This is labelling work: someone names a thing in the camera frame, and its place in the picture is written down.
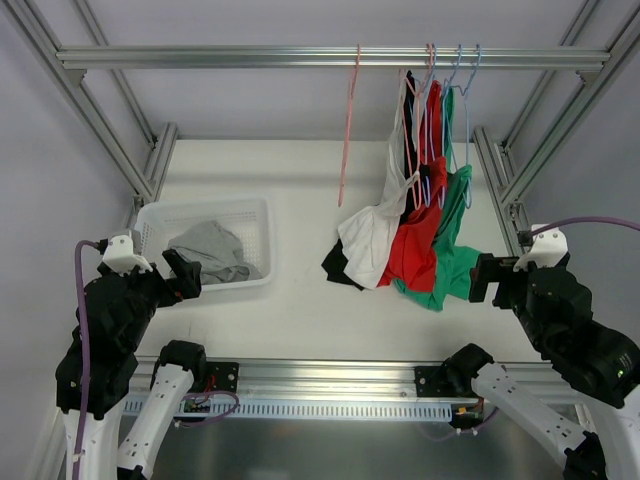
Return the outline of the grey tank top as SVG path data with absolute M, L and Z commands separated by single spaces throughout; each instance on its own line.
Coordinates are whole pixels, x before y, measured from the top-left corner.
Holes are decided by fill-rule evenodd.
M 187 261 L 202 265 L 201 283 L 221 285 L 262 279 L 259 269 L 244 258 L 240 239 L 210 220 L 194 225 L 168 242 Z

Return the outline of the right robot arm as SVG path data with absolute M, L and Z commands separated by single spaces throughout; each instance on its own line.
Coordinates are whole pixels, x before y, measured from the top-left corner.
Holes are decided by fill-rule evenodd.
M 476 395 L 525 430 L 562 467 L 566 479 L 639 476 L 639 347 L 593 318 L 592 293 L 564 262 L 515 268 L 513 257 L 479 256 L 470 272 L 472 303 L 497 286 L 493 306 L 511 311 L 533 348 L 576 391 L 593 430 L 561 416 L 476 344 L 443 364 L 448 388 Z

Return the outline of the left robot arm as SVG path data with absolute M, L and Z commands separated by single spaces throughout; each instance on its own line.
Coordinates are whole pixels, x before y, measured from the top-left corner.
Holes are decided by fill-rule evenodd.
M 172 340 L 154 366 L 151 397 L 133 430 L 117 442 L 124 400 L 138 367 L 136 350 L 160 308 L 196 299 L 202 266 L 176 250 L 163 252 L 172 275 L 134 267 L 119 273 L 100 263 L 98 277 L 76 280 L 77 327 L 55 371 L 56 405 L 66 435 L 69 479 L 148 479 L 180 402 L 207 382 L 202 345 Z

